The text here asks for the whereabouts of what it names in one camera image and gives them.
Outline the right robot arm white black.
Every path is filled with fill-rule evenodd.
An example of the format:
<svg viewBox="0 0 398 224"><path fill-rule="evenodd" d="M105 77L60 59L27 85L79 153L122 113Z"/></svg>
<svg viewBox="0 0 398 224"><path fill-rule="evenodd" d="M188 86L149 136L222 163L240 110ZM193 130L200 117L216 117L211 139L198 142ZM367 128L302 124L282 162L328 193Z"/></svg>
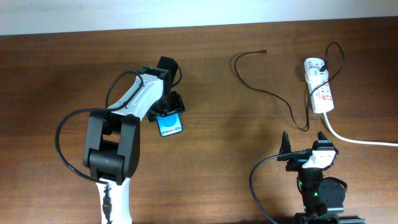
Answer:
<svg viewBox="0 0 398 224"><path fill-rule="evenodd" d="M297 188L302 196L303 213L296 213L294 223L299 224L359 224L365 219L340 217L344 212L348 184L335 177L325 177L324 171L331 168L339 154L331 140L319 132L317 140L309 149L293 151L287 132L282 133L278 161L285 161L287 172L296 172Z"/></svg>

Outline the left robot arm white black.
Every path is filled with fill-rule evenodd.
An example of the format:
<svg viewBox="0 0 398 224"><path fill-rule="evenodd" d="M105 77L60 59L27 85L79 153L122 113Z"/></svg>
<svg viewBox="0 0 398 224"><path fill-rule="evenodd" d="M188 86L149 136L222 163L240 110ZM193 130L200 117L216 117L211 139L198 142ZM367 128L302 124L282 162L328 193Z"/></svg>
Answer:
<svg viewBox="0 0 398 224"><path fill-rule="evenodd" d="M183 131L182 97L173 88L181 73L178 63L162 56L156 67L135 72L132 87L105 111L89 116L83 164L98 180L102 223L132 223L129 183L140 156L140 123L156 122L161 136Z"/></svg>

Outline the blue Galaxy smartphone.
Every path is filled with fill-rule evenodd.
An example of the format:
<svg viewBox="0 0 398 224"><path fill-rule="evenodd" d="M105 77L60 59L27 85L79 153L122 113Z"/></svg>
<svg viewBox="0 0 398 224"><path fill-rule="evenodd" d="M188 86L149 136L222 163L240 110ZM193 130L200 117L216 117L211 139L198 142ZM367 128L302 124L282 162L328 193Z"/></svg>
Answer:
<svg viewBox="0 0 398 224"><path fill-rule="evenodd" d="M157 117L157 123L162 137L171 136L183 131L182 122L179 114L173 114L166 117Z"/></svg>

